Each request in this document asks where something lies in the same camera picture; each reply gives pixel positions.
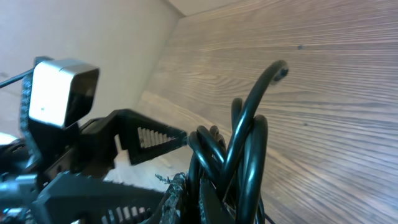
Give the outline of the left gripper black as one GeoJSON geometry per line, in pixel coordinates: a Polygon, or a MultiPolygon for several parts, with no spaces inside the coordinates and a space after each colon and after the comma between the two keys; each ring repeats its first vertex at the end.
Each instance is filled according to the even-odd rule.
{"type": "Polygon", "coordinates": [[[65,129],[30,121],[24,138],[1,144],[1,192],[39,193],[37,223],[140,223],[163,192],[104,181],[117,154],[116,118],[65,129]]]}

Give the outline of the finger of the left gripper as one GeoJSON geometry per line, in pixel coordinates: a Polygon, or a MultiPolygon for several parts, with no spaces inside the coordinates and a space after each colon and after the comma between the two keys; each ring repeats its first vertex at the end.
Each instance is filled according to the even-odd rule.
{"type": "Polygon", "coordinates": [[[80,148],[102,162],[113,162],[118,154],[115,137],[121,149],[128,151],[130,164],[151,160],[187,144],[184,130],[160,123],[130,109],[114,110],[81,128],[80,148]]]}

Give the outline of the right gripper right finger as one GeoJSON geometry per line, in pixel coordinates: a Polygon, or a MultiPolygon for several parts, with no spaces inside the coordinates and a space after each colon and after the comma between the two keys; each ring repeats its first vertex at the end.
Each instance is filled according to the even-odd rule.
{"type": "Polygon", "coordinates": [[[234,219],[218,199],[213,184],[205,177],[200,179],[198,205],[201,224],[234,224],[234,219]]]}

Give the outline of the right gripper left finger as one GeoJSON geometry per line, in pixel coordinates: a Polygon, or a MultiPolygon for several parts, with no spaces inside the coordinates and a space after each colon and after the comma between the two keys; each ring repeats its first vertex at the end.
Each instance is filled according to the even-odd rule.
{"type": "Polygon", "coordinates": [[[177,173],[172,180],[168,179],[168,189],[159,192],[143,189],[143,201],[154,205],[150,216],[141,223],[146,224],[183,224],[188,223],[188,190],[186,173],[177,173]]]}

